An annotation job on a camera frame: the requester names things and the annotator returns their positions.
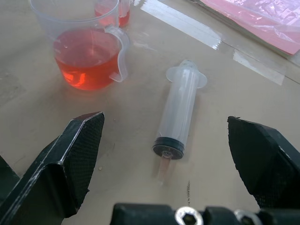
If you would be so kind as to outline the clear tape strip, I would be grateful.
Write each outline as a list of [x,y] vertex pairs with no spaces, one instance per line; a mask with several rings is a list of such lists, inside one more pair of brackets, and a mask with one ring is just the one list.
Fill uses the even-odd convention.
[[217,50],[221,37],[210,27],[158,1],[145,0],[141,10]]
[[234,50],[233,60],[278,85],[282,85],[283,83],[283,80],[285,78],[284,74],[270,68],[269,66],[264,65],[260,61],[257,61],[238,50]]

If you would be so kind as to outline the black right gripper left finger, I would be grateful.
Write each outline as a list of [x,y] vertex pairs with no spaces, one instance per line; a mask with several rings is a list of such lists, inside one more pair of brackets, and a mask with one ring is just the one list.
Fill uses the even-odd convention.
[[0,156],[0,225],[61,225],[75,215],[98,157],[105,116],[72,119],[19,177]]

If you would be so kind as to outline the pink sheet in plastic sleeve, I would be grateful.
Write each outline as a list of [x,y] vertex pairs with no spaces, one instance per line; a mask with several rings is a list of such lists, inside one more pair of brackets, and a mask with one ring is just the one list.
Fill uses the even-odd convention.
[[300,51],[300,0],[191,0],[282,56]]

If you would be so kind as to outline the clear plastic syringe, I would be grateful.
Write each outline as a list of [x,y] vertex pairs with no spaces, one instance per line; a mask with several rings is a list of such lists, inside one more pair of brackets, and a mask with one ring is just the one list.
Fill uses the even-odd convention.
[[158,180],[163,183],[172,160],[182,159],[188,139],[197,89],[207,84],[207,78],[191,60],[183,60],[166,72],[171,82],[169,94],[153,143],[160,156]]

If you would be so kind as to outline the large clear measuring cup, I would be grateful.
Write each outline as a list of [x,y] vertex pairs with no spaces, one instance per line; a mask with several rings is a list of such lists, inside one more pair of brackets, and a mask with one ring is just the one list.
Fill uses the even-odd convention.
[[96,17],[97,0],[30,0],[65,79],[80,90],[98,90],[128,77],[129,37],[119,27],[118,4]]

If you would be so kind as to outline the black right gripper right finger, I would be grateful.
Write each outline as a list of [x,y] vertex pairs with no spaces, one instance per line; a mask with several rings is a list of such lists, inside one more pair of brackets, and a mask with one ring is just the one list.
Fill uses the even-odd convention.
[[230,116],[230,152],[260,208],[300,209],[300,152],[276,129]]

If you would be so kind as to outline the small beaker with red liquid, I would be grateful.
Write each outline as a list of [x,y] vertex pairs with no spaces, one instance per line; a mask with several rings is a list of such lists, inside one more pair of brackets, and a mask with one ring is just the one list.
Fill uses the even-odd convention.
[[119,27],[128,25],[130,18],[130,3],[131,0],[97,0],[95,4],[95,16],[99,17],[109,13],[118,4],[119,10]]

